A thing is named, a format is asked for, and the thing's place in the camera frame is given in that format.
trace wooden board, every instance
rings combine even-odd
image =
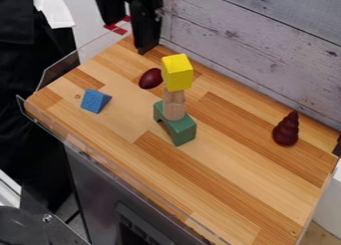
[[[341,0],[226,0],[341,45]]]
[[[341,129],[341,47],[224,0],[166,2],[166,46]]]
[[[271,131],[290,108],[193,62],[186,100],[197,138],[175,147],[153,120],[163,86],[137,85],[170,54],[159,46],[140,56],[128,38],[31,96],[26,109],[38,119],[36,106],[95,150],[88,154],[102,153],[103,164],[208,240],[223,244],[197,222],[231,244],[294,244],[336,164],[338,132],[300,115],[300,140],[281,147]],[[85,88],[113,96],[99,115],[80,108]]]

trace brown egg-shaped object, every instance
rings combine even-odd
[[[280,145],[294,145],[299,133],[298,113],[292,112],[281,121],[272,131],[272,137]]]
[[[163,82],[162,72],[158,68],[151,68],[141,76],[139,80],[140,88],[150,90]]]

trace green block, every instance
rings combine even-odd
[[[164,122],[170,132],[174,145],[182,145],[195,138],[196,123],[194,120],[188,114],[185,114],[183,119],[177,122],[165,119],[163,115],[163,102],[154,104],[154,120],[156,122]]]

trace stacked blocks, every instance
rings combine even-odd
[[[81,108],[98,114],[111,98],[111,96],[108,96],[96,90],[86,89],[81,103]]]
[[[154,104],[154,120],[156,122],[164,122],[165,126],[170,132],[170,137],[174,145],[182,145],[190,140],[193,140],[196,135],[196,123],[188,115],[177,122],[171,122],[165,119],[163,115],[163,102]]]
[[[186,90],[191,87],[193,67],[186,54],[163,57],[162,73],[170,92]]]
[[[185,112],[183,91],[191,87],[193,67],[186,54],[162,58],[162,76],[165,81],[163,101],[154,104],[154,119],[164,122],[172,142],[178,146],[196,135],[196,123]]]

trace wooden table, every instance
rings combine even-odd
[[[128,180],[198,233],[208,236],[195,221],[233,245],[294,244],[337,162],[330,152],[338,132],[300,115],[298,143],[279,146],[271,131],[290,108],[193,62],[195,79],[186,98],[197,138],[175,147],[153,120],[162,86],[138,86],[144,71],[171,54],[159,46],[140,56],[127,38],[28,103],[109,158],[98,157],[113,171],[111,162],[176,205],[182,213]],[[80,108],[86,88],[114,97],[99,115]]]

